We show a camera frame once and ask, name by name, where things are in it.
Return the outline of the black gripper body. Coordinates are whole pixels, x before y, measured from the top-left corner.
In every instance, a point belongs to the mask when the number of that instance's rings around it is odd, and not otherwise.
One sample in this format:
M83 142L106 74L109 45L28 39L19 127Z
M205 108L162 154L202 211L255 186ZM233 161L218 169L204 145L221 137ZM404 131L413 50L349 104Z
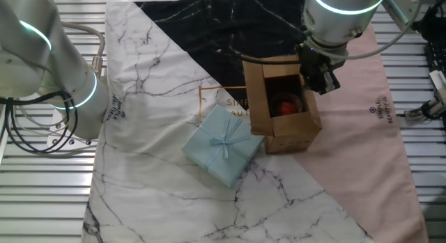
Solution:
M325 81L325 73L340 68L345 60L319 54L304 43L295 46L300 62L300 74L305 81Z

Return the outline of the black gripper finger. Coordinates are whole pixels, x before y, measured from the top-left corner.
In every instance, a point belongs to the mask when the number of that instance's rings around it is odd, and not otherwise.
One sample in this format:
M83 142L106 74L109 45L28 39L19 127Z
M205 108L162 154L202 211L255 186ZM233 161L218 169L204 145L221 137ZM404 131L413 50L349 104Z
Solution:
M305 88L319 95L324 95L327 93L327 84L323 77L316 76L304 76Z
M325 81L325 86L323 88L324 93L335 91L341 86L332 70L325 71L323 73L323 79Z

